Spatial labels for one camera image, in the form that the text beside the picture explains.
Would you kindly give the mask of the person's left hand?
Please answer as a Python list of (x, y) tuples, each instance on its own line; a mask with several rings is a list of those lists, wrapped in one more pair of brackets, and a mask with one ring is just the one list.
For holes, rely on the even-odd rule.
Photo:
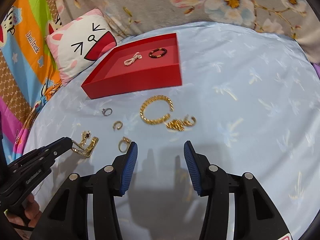
[(42, 212), (40, 211), (40, 206), (32, 193), (29, 194), (25, 201), (23, 212), (11, 212), (8, 210), (6, 217), (11, 223), (34, 228), (38, 223)]

